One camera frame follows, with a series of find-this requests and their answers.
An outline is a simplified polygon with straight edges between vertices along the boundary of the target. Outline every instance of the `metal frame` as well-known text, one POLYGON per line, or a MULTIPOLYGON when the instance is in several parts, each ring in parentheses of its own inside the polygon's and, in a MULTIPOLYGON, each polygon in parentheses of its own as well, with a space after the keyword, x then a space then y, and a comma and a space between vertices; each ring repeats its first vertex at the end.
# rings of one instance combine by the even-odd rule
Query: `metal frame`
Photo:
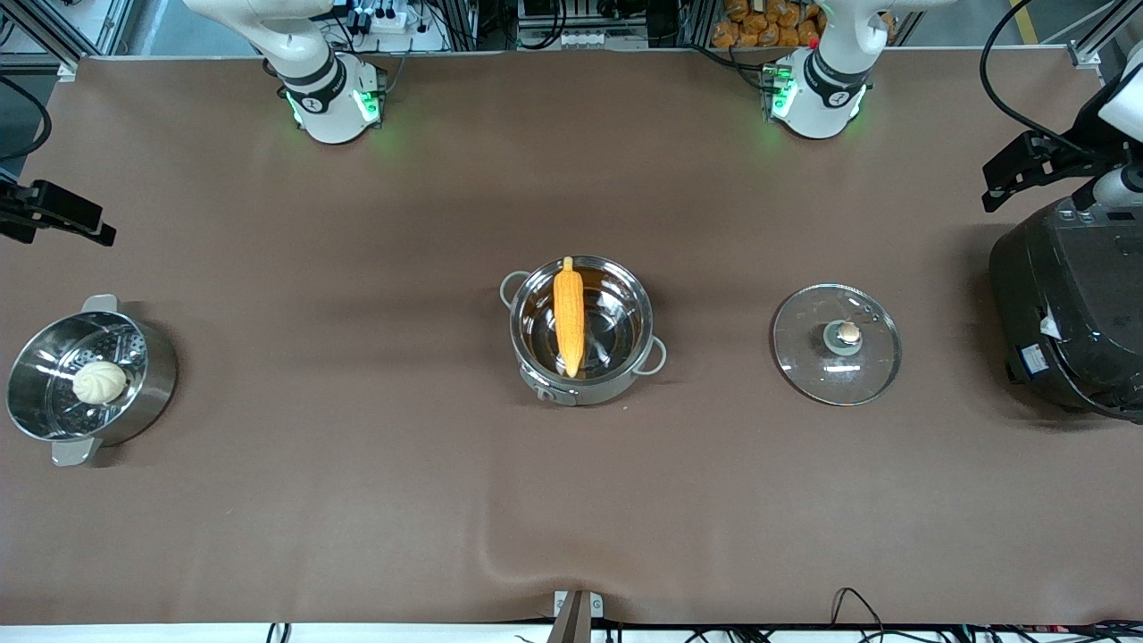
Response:
POLYGON ((1143 7, 1143 0, 1118 0, 1095 27, 1079 40, 1068 45, 1072 62, 1077 67, 1090 69, 1100 65, 1100 51, 1111 42, 1132 16, 1143 7))
POLYGON ((909 39, 913 35, 913 30, 917 25, 921 24, 921 18, 925 17, 925 11, 909 11, 905 17, 901 18, 897 23, 897 33, 893 41, 889 42, 890 47, 904 47, 909 39))
POLYGON ((127 27, 127 17, 130 15, 134 3, 134 0, 112 0, 111 7, 107 8, 107 19, 111 19, 110 16, 119 16, 119 18, 114 21, 111 29, 104 24, 104 27, 99 30, 99 40, 95 43, 95 48, 99 50, 101 55, 119 55, 115 48, 122 39, 123 29, 127 27))
MULTIPOLYGON (((443 34, 453 51, 474 51, 477 49, 475 27, 469 24, 469 16, 477 13, 467 0, 439 0, 438 7, 447 32, 443 34)), ((477 15, 473 24, 480 24, 477 15)))
POLYGON ((0 0, 0 11, 70 71, 75 71, 83 56, 99 54, 94 42, 42 0, 0 0))
POLYGON ((1068 45, 1072 40, 1076 40, 1076 38, 1078 35, 1080 35, 1082 33, 1086 33, 1087 30, 1090 29, 1095 24, 1095 21, 1102 18, 1104 16, 1104 14, 1109 9, 1111 9, 1111 7, 1114 3, 1116 3, 1116 0, 1109 0, 1109 2, 1105 2, 1102 7, 1100 7, 1098 9, 1096 9, 1094 11, 1092 11, 1090 14, 1088 14, 1088 15, 1079 18, 1078 21, 1071 23, 1070 25, 1061 29, 1060 31, 1053 33, 1052 35, 1049 35, 1047 38, 1041 38, 1040 39, 1040 43, 1041 45, 1068 45))

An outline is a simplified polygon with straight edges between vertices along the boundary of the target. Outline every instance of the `stainless steel pot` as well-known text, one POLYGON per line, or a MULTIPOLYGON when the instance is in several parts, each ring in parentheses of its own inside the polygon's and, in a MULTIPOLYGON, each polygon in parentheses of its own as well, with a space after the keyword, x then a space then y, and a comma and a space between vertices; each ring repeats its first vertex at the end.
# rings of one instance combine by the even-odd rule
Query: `stainless steel pot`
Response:
POLYGON ((86 463, 101 445, 121 443, 162 413, 175 388, 175 349, 158 331, 119 312, 114 295, 96 295, 78 314, 40 331, 8 379, 8 415, 25 434, 51 443, 59 467, 86 463), (105 404, 80 402, 77 372, 91 362, 119 365, 122 393, 105 404))
POLYGON ((552 281, 561 264, 562 259, 557 259, 533 272, 512 272, 501 281, 501 300, 511 311, 512 349, 520 378, 536 397, 566 407, 599 404, 640 377, 658 373, 666 364, 666 347, 653 335, 647 290, 618 263, 577 255, 573 266, 583 276, 588 351, 576 378, 563 376, 552 311, 552 281), (521 276, 523 282, 509 300, 507 284, 521 276), (644 371, 655 346, 662 359, 657 367, 644 371))

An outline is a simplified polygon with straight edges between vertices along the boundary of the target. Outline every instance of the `cable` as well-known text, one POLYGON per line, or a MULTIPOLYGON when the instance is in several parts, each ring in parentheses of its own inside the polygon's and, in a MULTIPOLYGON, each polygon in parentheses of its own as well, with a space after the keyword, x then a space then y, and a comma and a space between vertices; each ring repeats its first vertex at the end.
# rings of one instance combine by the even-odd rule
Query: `cable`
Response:
MULTIPOLYGON (((275 629, 278 629, 278 624, 277 622, 270 624, 270 630, 266 632, 266 643, 270 643, 271 641, 273 641, 273 638, 274 638, 274 630, 275 629)), ((290 625, 288 622, 283 622, 282 624, 282 635, 281 635, 281 638, 278 640, 278 643, 289 643, 289 634, 290 634, 291 629, 294 629, 293 625, 290 625)))
POLYGON ((719 56, 714 51, 711 51, 706 47, 703 47, 702 45, 695 45, 693 42, 688 42, 687 45, 684 45, 684 47, 686 47, 687 49, 694 49, 695 51, 698 51, 700 54, 706 56, 711 61, 714 61, 716 63, 718 63, 718 64, 720 64, 720 65, 722 65, 722 66, 725 66, 727 69, 734 67, 735 64, 737 64, 737 66, 740 66, 740 67, 742 67, 742 69, 744 69, 746 71, 762 71, 762 65, 749 65, 749 64, 735 63, 735 62, 728 61, 728 59, 724 58, 722 56, 719 56))
POLYGON ((882 629, 880 632, 874 632, 868 636, 862 637, 857 643, 870 643, 873 640, 882 641, 886 636, 901 636, 903 638, 909 638, 910 641, 917 641, 918 643, 934 643, 932 638, 925 638, 922 636, 917 636, 909 634, 908 632, 901 632, 900 629, 882 629))
POLYGON ((544 39, 539 42, 539 45, 525 45, 523 42, 520 42, 519 47, 522 49, 530 49, 533 51, 537 51, 539 49, 546 49, 552 45, 554 45, 555 41, 559 40, 561 35, 563 35, 563 30, 567 27, 567 24, 568 24, 568 9, 567 7, 563 6, 563 0, 552 0, 552 30, 547 33, 546 37, 544 37, 544 39), (562 22, 560 22, 561 10, 563 13, 562 22))
POLYGON ((734 59, 734 47, 733 46, 732 47, 727 47, 726 55, 730 56, 730 64, 734 65, 734 71, 738 72, 738 78, 743 79, 744 81, 746 81, 746 85, 753 87, 754 89, 758 89, 759 91, 762 91, 762 93, 767 91, 767 89, 765 87, 762 87, 758 81, 756 81, 754 79, 752 79, 749 75, 746 75, 746 72, 743 71, 743 67, 742 67, 742 65, 738 64, 738 61, 734 59))
POLYGON ((43 144, 48 142, 48 136, 51 136, 51 116, 48 114, 48 107, 45 106, 45 104, 41 103, 39 98, 33 96, 31 91, 29 91, 27 89, 24 89, 19 85, 16 85, 11 80, 8 80, 2 75, 0 75, 0 85, 7 85, 13 91, 27 98, 27 101, 35 106, 37 111, 40 112, 40 121, 43 123, 43 127, 40 128, 40 135, 37 136, 34 140, 32 140, 24 147, 16 150, 15 152, 0 155, 0 161, 6 161, 6 160, 18 159, 21 156, 26 156, 27 154, 42 147, 43 144))
POLYGON ((856 596, 857 600, 862 602, 862 605, 865 605, 865 609, 869 610, 870 616, 873 617, 873 621, 881 629, 881 632, 885 632, 885 626, 881 625, 881 617, 877 614, 873 608, 869 604, 869 601, 861 595, 861 592, 857 592, 853 587, 842 587, 833 595, 833 609, 830 612, 830 625, 838 624, 838 616, 841 613, 841 604, 845 603, 847 594, 856 596))
POLYGON ((393 74, 393 81, 389 83, 385 88, 385 95, 389 96, 397 89, 397 81, 401 79, 401 71, 405 70, 405 61, 409 59, 409 54, 413 51, 413 38, 409 38, 409 48, 401 56, 401 62, 397 65, 397 73, 393 74))
POLYGON ((333 31, 334 31, 333 25, 328 25, 328 24, 323 25, 323 26, 320 27, 320 31, 321 31, 321 35, 326 39, 326 42, 328 42, 329 46, 331 48, 334 48, 334 50, 339 50, 339 48, 341 48, 341 49, 345 49, 346 51, 349 51, 350 41, 344 40, 343 38, 338 38, 336 35, 330 37, 330 33, 333 33, 333 31))
POLYGON ((334 19, 337 21, 337 26, 342 27, 342 33, 345 35, 345 46, 350 48, 350 54, 357 54, 357 49, 353 47, 353 37, 350 35, 350 30, 345 29, 345 23, 342 22, 341 16, 330 11, 334 19))
POLYGON ((1000 99, 1000 96, 997 96, 996 90, 992 88, 992 82, 989 80, 989 71, 988 71, 989 54, 992 53, 992 46, 996 45, 997 38, 1000 35, 1000 32, 1004 31, 1004 27, 1008 24, 1008 22, 1013 17, 1015 17, 1016 14, 1020 13, 1021 9, 1026 7, 1031 1, 1032 0, 1020 0, 1018 2, 1013 5, 1012 9, 1009 9, 1008 13, 1005 14, 1002 18, 1000 18, 1000 22, 997 23, 997 26, 992 30, 992 33, 989 34, 989 39, 984 41, 984 49, 981 51, 981 85, 984 86, 984 93, 988 94, 989 99, 991 99, 992 103, 1000 108, 1000 111, 1008 114, 1009 118, 1012 118, 1016 122, 1020 122, 1024 127, 1028 127, 1029 129, 1036 131, 1037 134, 1044 136, 1045 138, 1052 138, 1056 143, 1060 143, 1064 147, 1068 147, 1081 155, 1092 159, 1101 159, 1102 156, 1100 154, 1090 150, 1080 147, 1079 145, 1064 138, 1060 134, 1056 134, 1055 131, 1048 129, 1047 127, 1044 127, 1042 124, 1036 122, 1034 120, 1012 108, 1010 106, 1008 106, 1007 103, 1000 99))
POLYGON ((15 31, 16 23, 11 22, 6 16, 0 16, 0 47, 8 43, 8 39, 11 38, 11 34, 15 31))
POLYGON ((507 0, 496 0, 496 21, 504 34, 504 50, 507 51, 507 46, 512 43, 512 32, 510 31, 512 29, 512 13, 507 10, 507 0))
MULTIPOLYGON (((425 2, 424 2, 424 0, 422 0, 422 2, 421 2, 421 9, 424 10, 424 8, 425 8, 425 2)), ((445 19, 443 9, 440 9, 439 7, 429 7, 429 15, 432 16, 433 26, 437 27, 437 33, 440 34, 440 38, 443 41, 443 43, 446 46, 448 46, 448 50, 449 51, 453 50, 453 43, 449 42, 448 38, 445 37, 445 32, 441 31, 440 25, 443 24, 445 29, 447 29, 449 33, 451 33, 453 35, 456 35, 456 37, 461 38, 462 40, 467 40, 470 38, 467 33, 457 31, 455 27, 453 27, 453 25, 448 24, 448 21, 445 19), (433 11, 434 8, 441 11, 441 14, 439 16, 437 15, 435 11, 433 11)), ((417 13, 417 16, 421 17, 422 21, 424 21, 424 16, 421 13, 417 13)), ((475 38, 475 35, 472 37, 472 43, 473 43, 473 46, 477 46, 479 43, 478 39, 475 38)))

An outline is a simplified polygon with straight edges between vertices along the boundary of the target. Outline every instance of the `lid knob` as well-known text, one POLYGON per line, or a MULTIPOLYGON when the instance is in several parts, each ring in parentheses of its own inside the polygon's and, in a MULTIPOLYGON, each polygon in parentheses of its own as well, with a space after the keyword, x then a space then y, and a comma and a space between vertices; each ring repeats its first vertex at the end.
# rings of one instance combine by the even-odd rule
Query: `lid knob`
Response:
POLYGON ((861 329, 853 321, 842 321, 838 327, 838 339, 847 345, 855 345, 861 341, 861 329))

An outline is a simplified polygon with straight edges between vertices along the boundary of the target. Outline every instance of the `pot lid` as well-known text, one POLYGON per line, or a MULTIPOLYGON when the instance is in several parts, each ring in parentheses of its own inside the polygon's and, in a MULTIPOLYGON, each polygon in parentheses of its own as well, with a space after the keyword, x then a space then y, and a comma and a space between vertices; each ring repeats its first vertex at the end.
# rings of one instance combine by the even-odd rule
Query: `pot lid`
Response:
POLYGON ((773 348, 794 388, 838 407, 876 400, 901 365, 893 319, 865 292, 839 283, 790 295, 774 318, 773 348))

